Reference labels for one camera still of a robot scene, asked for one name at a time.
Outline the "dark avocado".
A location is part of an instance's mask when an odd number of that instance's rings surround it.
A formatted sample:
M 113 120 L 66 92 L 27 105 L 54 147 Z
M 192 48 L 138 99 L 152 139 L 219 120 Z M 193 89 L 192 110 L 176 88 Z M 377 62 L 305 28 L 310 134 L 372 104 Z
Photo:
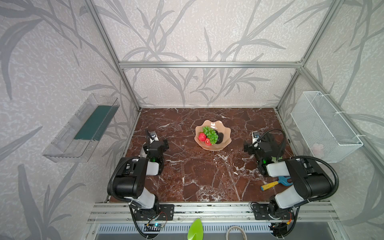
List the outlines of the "dark avocado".
M 221 144 L 223 142 L 223 139 L 224 139 L 224 134 L 223 133 L 217 133 L 217 136 L 218 136 L 218 140 L 217 140 L 216 144 Z

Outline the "red fake fruit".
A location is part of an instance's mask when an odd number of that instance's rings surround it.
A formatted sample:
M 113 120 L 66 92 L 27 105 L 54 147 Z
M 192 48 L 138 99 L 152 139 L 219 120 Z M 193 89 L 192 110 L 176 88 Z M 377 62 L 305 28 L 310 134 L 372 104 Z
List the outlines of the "red fake fruit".
M 199 139 L 199 141 L 201 141 L 201 142 L 205 142 L 206 139 L 207 139 L 207 136 L 206 136 L 205 133 L 201 132 L 201 133 L 199 133 L 198 139 Z
M 211 146 L 211 145 L 212 145 L 211 140 L 210 140 L 209 138 L 206 138 L 206 140 L 205 140 L 205 144 L 206 144 L 207 146 Z

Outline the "green grape bunch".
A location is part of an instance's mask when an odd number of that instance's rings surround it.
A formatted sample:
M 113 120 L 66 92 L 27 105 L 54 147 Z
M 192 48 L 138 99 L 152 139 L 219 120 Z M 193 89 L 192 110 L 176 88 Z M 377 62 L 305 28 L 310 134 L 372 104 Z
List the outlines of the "green grape bunch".
M 215 129 L 211 127 L 203 127 L 203 133 L 205 133 L 207 138 L 211 140 L 212 145 L 216 144 L 218 136 Z

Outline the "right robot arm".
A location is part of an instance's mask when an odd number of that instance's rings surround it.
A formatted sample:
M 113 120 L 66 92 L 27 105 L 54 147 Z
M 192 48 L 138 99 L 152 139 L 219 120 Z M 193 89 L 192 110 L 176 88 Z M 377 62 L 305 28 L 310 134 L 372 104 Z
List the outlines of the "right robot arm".
M 260 174 L 277 178 L 277 181 L 261 186 L 261 190 L 266 191 L 278 184 L 287 187 L 272 196 L 266 205 L 269 215 L 274 217 L 283 211 L 327 199 L 336 193 L 340 179 L 329 163 L 312 156 L 284 159 L 287 138 L 283 137 L 277 143 L 272 132 L 252 132 L 252 143 L 244 144 L 244 151 L 256 157 Z

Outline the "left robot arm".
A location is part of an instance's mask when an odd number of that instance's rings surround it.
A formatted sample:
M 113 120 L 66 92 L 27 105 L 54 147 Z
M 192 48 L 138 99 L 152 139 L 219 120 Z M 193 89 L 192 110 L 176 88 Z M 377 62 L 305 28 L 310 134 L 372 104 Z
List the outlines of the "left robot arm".
M 160 141 L 156 132 L 146 130 L 146 143 L 140 155 L 121 158 L 108 186 L 108 195 L 126 202 L 138 213 L 158 215 L 159 199 L 145 187 L 148 176 L 159 176 L 165 166 L 164 152 L 169 149 L 168 140 Z

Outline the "pink scalloped fruit bowl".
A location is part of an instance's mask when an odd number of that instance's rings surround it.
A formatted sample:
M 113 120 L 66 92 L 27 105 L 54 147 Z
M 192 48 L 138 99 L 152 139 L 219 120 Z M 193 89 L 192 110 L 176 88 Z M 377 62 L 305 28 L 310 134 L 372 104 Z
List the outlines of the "pink scalloped fruit bowl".
M 223 133 L 224 134 L 223 142 L 221 144 L 214 144 L 211 146 L 207 146 L 205 142 L 199 141 L 198 136 L 199 136 L 199 133 L 203 132 L 203 127 L 211 127 L 216 130 L 216 133 Z M 195 128 L 195 133 L 196 133 L 194 138 L 195 142 L 200 147 L 202 147 L 204 150 L 207 150 L 207 151 L 221 151 L 232 142 L 231 129 L 225 127 L 221 121 L 212 122 L 209 120 L 205 120 L 202 125 L 197 126 Z

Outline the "yellow blue toy wrench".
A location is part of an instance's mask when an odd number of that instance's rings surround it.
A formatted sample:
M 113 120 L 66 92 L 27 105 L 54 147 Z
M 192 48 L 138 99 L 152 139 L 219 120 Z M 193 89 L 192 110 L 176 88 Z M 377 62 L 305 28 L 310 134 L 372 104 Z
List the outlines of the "yellow blue toy wrench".
M 289 187 L 293 185 L 293 182 L 291 180 L 291 177 L 279 176 L 277 181 L 261 186 L 261 190 L 266 191 L 268 189 L 275 187 L 278 184 L 282 184 L 283 186 Z

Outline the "pink object in basket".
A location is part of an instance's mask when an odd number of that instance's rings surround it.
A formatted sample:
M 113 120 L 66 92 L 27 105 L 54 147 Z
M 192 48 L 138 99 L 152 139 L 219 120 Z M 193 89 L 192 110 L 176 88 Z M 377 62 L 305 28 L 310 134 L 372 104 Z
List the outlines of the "pink object in basket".
M 319 159 L 322 159 L 325 155 L 324 145 L 323 144 L 313 144 L 311 147 L 311 151 L 313 153 L 313 156 Z

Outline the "green leaf shaped object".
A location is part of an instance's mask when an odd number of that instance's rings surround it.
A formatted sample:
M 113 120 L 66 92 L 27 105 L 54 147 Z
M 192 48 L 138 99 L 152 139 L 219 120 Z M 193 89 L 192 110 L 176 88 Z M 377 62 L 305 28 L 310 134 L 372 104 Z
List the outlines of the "green leaf shaped object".
M 201 219 L 196 219 L 189 228 L 188 240 L 203 240 L 204 228 Z

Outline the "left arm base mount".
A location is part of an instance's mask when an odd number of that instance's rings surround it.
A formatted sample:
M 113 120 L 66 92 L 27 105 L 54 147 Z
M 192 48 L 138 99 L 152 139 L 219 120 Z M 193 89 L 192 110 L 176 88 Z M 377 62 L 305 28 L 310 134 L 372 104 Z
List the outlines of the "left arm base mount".
M 152 219 L 160 221 L 171 221 L 174 218 L 175 205 L 159 204 L 148 210 L 134 210 L 135 219 L 137 221 L 149 221 Z

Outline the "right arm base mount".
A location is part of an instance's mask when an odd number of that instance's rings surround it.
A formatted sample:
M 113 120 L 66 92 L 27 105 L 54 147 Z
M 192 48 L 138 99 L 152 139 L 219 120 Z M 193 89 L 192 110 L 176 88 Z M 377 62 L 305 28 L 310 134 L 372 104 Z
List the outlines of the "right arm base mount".
M 251 203 L 251 210 L 254 214 L 255 220 L 288 221 L 294 216 L 292 208 L 280 209 L 273 203 Z

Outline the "clear plastic wall bin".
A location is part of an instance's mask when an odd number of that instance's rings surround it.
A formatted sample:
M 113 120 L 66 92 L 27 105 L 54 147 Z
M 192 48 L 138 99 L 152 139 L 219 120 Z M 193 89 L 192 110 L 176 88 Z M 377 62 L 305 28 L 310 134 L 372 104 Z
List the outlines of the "clear plastic wall bin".
M 86 163 L 120 107 L 117 97 L 90 94 L 43 151 L 54 163 Z

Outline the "aluminium front rail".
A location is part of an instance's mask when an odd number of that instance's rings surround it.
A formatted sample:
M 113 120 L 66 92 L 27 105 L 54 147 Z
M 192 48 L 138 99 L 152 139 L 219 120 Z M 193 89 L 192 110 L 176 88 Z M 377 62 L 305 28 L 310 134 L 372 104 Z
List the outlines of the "aluminium front rail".
M 201 219 L 203 223 L 251 223 L 280 222 L 268 214 L 255 213 L 254 204 L 249 202 L 173 202 L 172 210 L 162 211 L 160 221 L 173 223 L 192 223 Z M 313 202 L 300 208 L 298 222 L 339 222 L 340 219 L 330 202 Z M 128 204 L 95 204 L 87 224 L 132 223 Z

